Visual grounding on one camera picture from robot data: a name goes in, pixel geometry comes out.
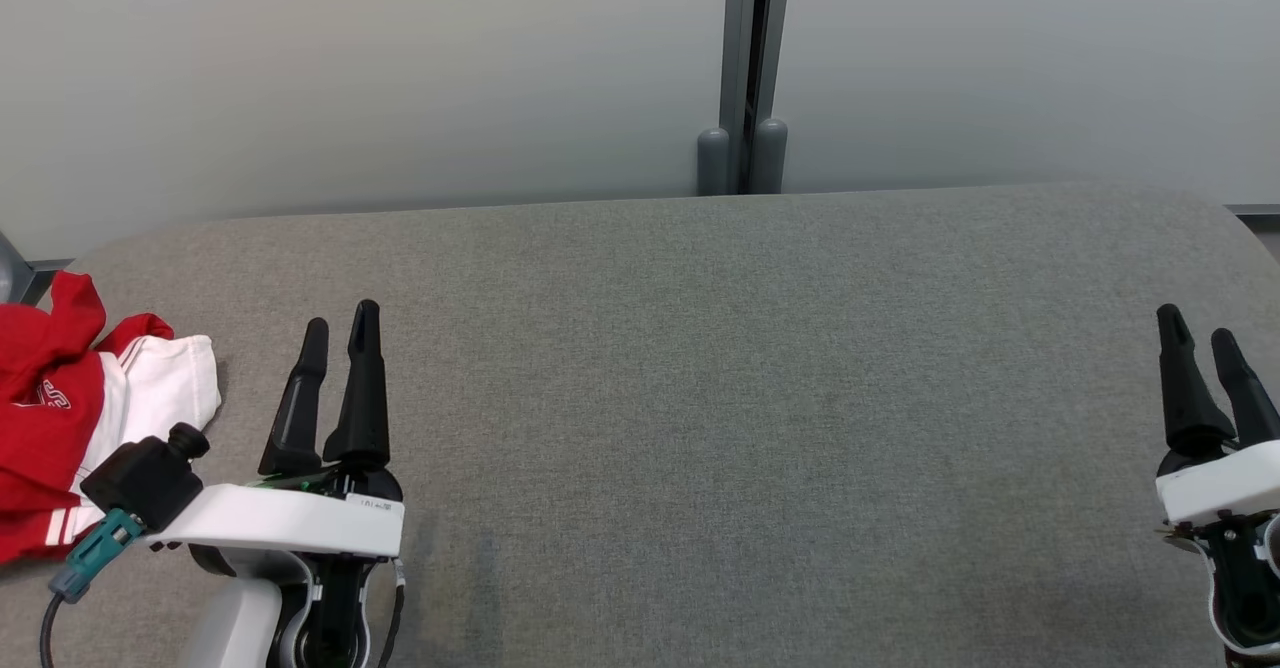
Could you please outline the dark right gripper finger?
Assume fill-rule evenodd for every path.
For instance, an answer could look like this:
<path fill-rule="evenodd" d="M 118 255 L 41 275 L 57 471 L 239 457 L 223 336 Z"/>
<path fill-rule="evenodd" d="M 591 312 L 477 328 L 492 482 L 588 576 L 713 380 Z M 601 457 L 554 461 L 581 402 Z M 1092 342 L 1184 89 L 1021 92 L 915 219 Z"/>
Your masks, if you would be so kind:
<path fill-rule="evenodd" d="M 1245 361 L 1236 337 L 1229 329 L 1217 329 L 1211 346 L 1219 381 L 1231 403 L 1238 444 L 1256 447 L 1280 440 L 1280 410 Z"/>
<path fill-rule="evenodd" d="M 1157 308 L 1158 369 L 1165 441 L 1176 454 L 1220 453 L 1234 439 L 1234 427 L 1210 395 L 1196 343 L 1176 305 Z"/>

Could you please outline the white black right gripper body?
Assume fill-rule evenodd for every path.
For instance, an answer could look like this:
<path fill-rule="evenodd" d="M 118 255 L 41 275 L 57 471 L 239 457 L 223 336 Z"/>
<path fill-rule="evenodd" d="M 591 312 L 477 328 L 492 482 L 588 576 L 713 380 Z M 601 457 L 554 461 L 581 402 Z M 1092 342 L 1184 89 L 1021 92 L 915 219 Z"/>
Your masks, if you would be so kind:
<path fill-rule="evenodd" d="M 1224 516 L 1280 511 L 1280 440 L 1160 476 L 1155 488 L 1171 526 L 1199 529 Z"/>

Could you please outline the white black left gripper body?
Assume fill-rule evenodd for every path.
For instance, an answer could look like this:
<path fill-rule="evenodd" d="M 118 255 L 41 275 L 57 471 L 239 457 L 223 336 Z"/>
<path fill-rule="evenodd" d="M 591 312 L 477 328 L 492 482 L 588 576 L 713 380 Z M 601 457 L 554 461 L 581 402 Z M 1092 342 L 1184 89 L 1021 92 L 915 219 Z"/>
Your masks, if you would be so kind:
<path fill-rule="evenodd" d="M 399 561 L 403 527 L 404 494 L 387 468 L 333 467 L 207 486 L 148 546 L 187 548 L 210 573 L 365 589 Z"/>

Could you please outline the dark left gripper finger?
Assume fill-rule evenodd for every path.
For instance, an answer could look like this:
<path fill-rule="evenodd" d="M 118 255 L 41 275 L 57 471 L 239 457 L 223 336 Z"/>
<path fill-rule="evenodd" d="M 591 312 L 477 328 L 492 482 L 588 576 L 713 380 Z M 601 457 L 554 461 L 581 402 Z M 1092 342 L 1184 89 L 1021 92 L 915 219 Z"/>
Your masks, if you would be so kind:
<path fill-rule="evenodd" d="M 387 369 L 381 354 L 380 305 L 361 299 L 347 344 L 349 371 L 337 427 L 323 459 L 383 468 L 390 462 Z"/>
<path fill-rule="evenodd" d="M 329 329 L 324 317 L 307 322 L 302 348 L 285 381 L 269 440 L 259 462 L 262 477 L 319 471 L 316 453 L 319 393 L 326 376 Z"/>

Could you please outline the red white Bulls jersey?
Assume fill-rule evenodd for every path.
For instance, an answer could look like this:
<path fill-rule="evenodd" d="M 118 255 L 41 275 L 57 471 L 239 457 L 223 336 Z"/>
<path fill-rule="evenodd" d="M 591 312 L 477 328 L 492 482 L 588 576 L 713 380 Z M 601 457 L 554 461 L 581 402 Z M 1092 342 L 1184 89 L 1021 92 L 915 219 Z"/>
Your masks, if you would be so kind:
<path fill-rule="evenodd" d="M 166 436 L 187 424 L 207 427 L 221 403 L 210 337 L 173 337 L 147 317 L 128 320 L 93 343 L 102 362 L 97 427 L 70 481 L 70 505 L 0 513 L 0 566 L 63 558 L 102 518 L 81 490 L 92 468 L 125 443 Z"/>

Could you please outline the grey chair frame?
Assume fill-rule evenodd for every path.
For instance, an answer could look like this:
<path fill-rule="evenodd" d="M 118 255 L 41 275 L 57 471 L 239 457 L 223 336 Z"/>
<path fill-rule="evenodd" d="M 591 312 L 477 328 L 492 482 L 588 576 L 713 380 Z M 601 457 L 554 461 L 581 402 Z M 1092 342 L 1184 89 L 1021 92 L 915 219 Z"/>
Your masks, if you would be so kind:
<path fill-rule="evenodd" d="M 0 232 L 0 305 L 38 305 L 64 266 L 60 261 L 28 262 Z"/>

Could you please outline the grey partition post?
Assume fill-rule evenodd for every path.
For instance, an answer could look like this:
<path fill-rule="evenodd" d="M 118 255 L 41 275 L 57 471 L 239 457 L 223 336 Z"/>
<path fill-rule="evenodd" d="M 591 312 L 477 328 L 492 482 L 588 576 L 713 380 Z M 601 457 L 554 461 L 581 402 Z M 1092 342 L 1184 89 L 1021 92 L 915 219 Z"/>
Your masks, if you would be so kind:
<path fill-rule="evenodd" d="M 788 127 L 773 115 L 787 0 L 724 0 L 719 124 L 696 139 L 696 195 L 780 195 Z"/>

